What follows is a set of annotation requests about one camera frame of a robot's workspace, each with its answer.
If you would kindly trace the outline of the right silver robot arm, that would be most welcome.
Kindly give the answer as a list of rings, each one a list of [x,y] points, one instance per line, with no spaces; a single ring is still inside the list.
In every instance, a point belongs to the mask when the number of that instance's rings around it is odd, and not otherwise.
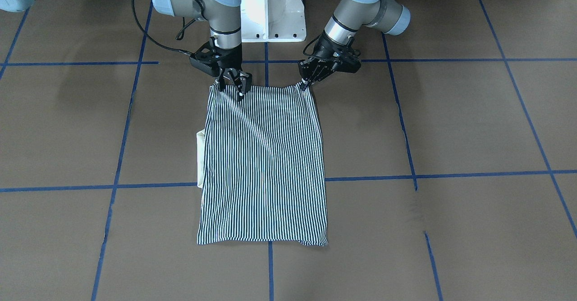
[[[210,38],[196,52],[186,49],[164,49],[189,57],[196,69],[210,75],[215,86],[223,91],[226,81],[237,90],[237,100],[243,100],[251,89],[252,75],[243,71],[243,37],[241,32],[241,0],[151,0],[157,12],[179,16],[183,26],[177,33],[181,40],[194,22],[206,21]],[[137,18],[135,0],[131,0],[133,17]]]

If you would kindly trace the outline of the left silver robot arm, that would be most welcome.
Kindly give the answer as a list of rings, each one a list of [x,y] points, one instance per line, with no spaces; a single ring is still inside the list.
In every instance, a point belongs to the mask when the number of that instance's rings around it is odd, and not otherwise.
[[[311,53],[298,62],[300,88],[307,89],[334,73],[356,73],[361,67],[359,52],[352,45],[360,28],[397,36],[411,20],[410,10],[396,0],[341,0],[323,32],[311,40]]]

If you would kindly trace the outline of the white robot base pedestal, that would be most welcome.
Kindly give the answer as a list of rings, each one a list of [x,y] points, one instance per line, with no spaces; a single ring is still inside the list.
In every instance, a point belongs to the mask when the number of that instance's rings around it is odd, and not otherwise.
[[[241,0],[241,43],[302,42],[307,37],[303,0]]]

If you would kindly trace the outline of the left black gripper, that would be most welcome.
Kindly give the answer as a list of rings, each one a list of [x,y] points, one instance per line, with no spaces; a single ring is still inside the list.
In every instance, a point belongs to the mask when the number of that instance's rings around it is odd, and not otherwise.
[[[353,42],[354,36],[349,35],[344,44],[338,44],[326,32],[311,40],[302,50],[306,58],[298,62],[301,89],[306,90],[335,72],[356,73],[361,61],[360,52],[352,48]]]

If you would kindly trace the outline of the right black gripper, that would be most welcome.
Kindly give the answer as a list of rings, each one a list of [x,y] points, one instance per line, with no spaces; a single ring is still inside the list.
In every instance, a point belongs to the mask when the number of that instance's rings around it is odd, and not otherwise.
[[[253,75],[242,71],[243,45],[232,49],[216,46],[215,39],[209,39],[189,57],[191,65],[200,71],[218,78],[218,90],[224,91],[227,81],[234,79],[237,89],[237,101],[243,100],[251,90]]]

